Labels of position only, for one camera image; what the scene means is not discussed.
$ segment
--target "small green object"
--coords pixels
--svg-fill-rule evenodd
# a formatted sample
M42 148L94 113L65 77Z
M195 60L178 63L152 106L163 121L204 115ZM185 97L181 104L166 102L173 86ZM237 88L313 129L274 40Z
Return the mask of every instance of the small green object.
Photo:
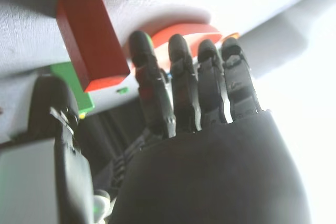
M79 114L88 113L95 107L89 93L85 93L79 83L77 74L71 62L64 62L50 66L51 72L63 79L72 89L77 105Z
M129 88L128 88L128 87L124 87L124 88L121 88L121 89L117 89L117 93L118 93L118 94L126 94L128 91L129 91Z

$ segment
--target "red rectangular block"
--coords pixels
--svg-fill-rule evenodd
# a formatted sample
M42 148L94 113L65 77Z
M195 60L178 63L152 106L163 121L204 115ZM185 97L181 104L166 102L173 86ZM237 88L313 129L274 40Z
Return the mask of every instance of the red rectangular block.
M56 21L83 90L113 86L129 75L103 0L58 0Z

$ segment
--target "black finger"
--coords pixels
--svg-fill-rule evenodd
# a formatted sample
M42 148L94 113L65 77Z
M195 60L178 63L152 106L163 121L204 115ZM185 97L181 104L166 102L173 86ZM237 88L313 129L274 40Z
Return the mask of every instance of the black finger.
M200 44L198 63L198 98L202 112L202 128L211 124L231 122L222 61L211 40Z
M250 69L243 50L235 38L222 44L225 81L233 120L242 119L261 110L253 87Z
M175 116L154 54L152 40L146 33L135 31L130 36L129 44L146 124L155 135L173 137Z
M189 46L181 35L175 34L170 38L168 48L171 61L176 132L199 131L201 130L201 111Z

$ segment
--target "robotic hand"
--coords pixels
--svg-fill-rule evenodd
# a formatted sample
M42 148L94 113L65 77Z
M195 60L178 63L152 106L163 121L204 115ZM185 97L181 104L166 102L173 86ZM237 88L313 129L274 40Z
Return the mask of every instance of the robotic hand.
M158 138L128 166L109 223L310 223L298 172L235 39L221 57L211 41L200 44L198 80L186 41L170 39L174 109L150 37L134 32L130 51Z

